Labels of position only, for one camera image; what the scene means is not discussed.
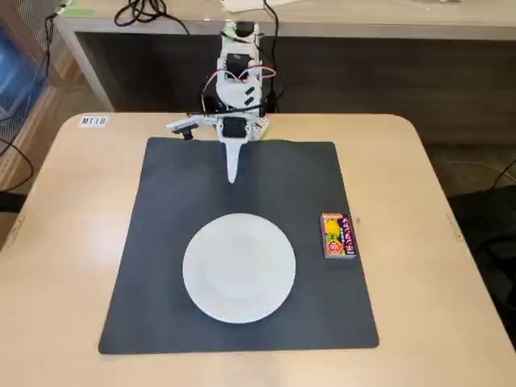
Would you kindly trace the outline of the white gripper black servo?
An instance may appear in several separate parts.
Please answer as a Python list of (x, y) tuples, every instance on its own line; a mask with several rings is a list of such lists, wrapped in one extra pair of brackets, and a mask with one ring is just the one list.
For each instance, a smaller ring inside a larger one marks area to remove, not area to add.
[(238, 175), (241, 148), (250, 140), (248, 120), (243, 116), (219, 116), (216, 131), (218, 140), (223, 142), (226, 151), (227, 180), (233, 184)]

